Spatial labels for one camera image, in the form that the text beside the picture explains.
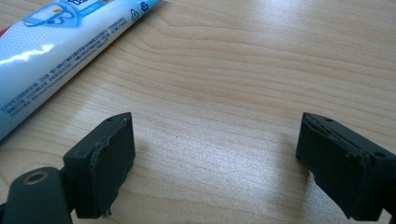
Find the red object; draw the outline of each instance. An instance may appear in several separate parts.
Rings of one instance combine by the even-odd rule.
[[[6,31],[8,30],[8,28],[6,28],[6,29],[4,29],[4,30],[2,30],[2,31],[0,31],[0,37],[3,35],[3,34],[5,34],[6,33]]]

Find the plastic tube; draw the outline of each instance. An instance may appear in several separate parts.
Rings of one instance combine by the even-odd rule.
[[[0,32],[0,140],[160,0],[59,0]]]

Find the light wood tabletop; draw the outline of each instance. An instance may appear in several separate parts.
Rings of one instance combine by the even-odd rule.
[[[0,0],[0,30],[48,2]],[[307,111],[396,153],[396,1],[162,1],[0,142],[0,203],[128,111],[113,214],[74,223],[358,223],[295,148]]]

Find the toothpaste tube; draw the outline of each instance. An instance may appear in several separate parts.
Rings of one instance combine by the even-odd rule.
[[[0,140],[161,0],[58,0],[0,31]]]

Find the wood grain surface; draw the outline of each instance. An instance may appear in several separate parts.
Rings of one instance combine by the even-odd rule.
[[[0,0],[0,30],[48,2]],[[308,111],[396,153],[396,2],[161,2],[0,142],[0,203],[126,111],[113,215],[74,223],[355,223],[294,151]]]

